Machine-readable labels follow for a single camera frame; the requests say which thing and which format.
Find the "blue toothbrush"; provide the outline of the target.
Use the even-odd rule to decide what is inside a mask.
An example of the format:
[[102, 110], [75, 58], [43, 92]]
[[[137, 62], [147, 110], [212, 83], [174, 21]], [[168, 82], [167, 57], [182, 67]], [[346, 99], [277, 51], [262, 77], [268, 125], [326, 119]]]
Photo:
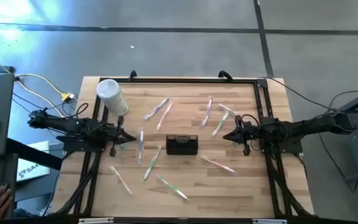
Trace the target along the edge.
[[142, 165], [142, 153], [144, 150], [144, 129], [139, 130], [139, 154], [138, 154], [138, 165]]
[[156, 106], [149, 114], [144, 116], [145, 120], [151, 118], [165, 103], [169, 102], [170, 98], [166, 97], [158, 106]]

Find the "black diagonal beam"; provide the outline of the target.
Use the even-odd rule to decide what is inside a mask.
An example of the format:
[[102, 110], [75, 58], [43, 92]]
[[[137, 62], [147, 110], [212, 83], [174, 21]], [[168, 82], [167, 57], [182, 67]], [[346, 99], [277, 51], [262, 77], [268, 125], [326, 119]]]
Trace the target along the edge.
[[27, 146], [21, 142], [7, 138], [6, 154], [17, 154], [18, 158], [30, 162], [38, 163], [54, 170], [60, 170], [62, 166], [62, 159], [53, 156], [49, 153], [39, 151], [33, 147]]

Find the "white printed box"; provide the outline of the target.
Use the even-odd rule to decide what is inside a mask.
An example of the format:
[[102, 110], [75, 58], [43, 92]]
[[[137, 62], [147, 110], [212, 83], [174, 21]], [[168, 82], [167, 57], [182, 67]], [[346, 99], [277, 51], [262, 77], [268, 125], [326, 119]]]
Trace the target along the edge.
[[[42, 141], [33, 144], [28, 144], [29, 147], [32, 147], [38, 151], [50, 153], [50, 143], [49, 141]], [[41, 166], [38, 163], [27, 161], [24, 159], [18, 159], [17, 165], [17, 182], [22, 182], [25, 180], [34, 179], [36, 177], [41, 177], [49, 175], [50, 169], [45, 166]]]

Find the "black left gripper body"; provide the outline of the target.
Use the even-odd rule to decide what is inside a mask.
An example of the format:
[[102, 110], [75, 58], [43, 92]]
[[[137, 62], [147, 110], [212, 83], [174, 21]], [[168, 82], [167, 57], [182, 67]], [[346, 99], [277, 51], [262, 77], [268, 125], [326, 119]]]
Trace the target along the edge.
[[123, 136], [122, 124], [124, 122], [123, 116], [118, 116], [117, 125], [103, 122], [101, 127], [102, 133], [105, 135], [107, 141], [112, 142], [109, 155], [111, 157], [116, 156], [116, 146], [119, 146], [125, 142], [125, 137]]

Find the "purple toothbrush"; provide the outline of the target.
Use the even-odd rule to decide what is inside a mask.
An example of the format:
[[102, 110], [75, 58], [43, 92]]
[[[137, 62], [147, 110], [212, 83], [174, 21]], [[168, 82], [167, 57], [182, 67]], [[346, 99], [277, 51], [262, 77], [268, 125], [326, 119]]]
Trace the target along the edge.
[[206, 107], [206, 115], [203, 119], [203, 121], [201, 122], [201, 127], [205, 127], [208, 119], [209, 119], [209, 114], [210, 114], [210, 109], [211, 109], [211, 105], [212, 105], [212, 100], [213, 100], [213, 97], [212, 96], [209, 96], [208, 98], [208, 104], [207, 104], [207, 107]]

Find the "white wipes canister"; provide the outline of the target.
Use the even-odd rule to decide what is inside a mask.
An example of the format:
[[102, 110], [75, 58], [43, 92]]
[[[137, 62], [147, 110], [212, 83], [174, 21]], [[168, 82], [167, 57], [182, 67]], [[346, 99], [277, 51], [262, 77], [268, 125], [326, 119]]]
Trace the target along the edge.
[[117, 81], [112, 79], [101, 81], [96, 87], [96, 94], [112, 114], [124, 116], [129, 111], [129, 106]]

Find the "silver metal bracket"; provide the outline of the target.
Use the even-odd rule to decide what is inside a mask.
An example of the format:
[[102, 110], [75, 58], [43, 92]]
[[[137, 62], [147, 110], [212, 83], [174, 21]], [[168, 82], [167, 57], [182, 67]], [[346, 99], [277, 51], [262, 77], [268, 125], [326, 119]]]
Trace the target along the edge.
[[255, 218], [252, 220], [252, 224], [288, 224], [288, 220]]
[[78, 220], [78, 224], [112, 224], [114, 219], [112, 217], [107, 218], [81, 218]]

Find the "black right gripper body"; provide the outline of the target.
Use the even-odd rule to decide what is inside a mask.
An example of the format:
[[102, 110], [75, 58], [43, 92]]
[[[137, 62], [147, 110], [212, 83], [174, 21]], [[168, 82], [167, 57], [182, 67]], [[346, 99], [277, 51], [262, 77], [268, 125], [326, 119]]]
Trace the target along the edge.
[[[251, 118], [256, 122], [256, 125], [253, 125], [251, 121], [245, 121], [244, 117]], [[240, 128], [240, 133], [236, 135], [236, 138], [240, 140], [239, 144], [242, 144], [243, 154], [248, 156], [250, 154], [250, 146], [247, 144], [248, 140], [254, 140], [254, 135], [258, 133], [260, 129], [259, 121], [256, 117], [251, 114], [243, 114], [235, 116], [236, 127]]]

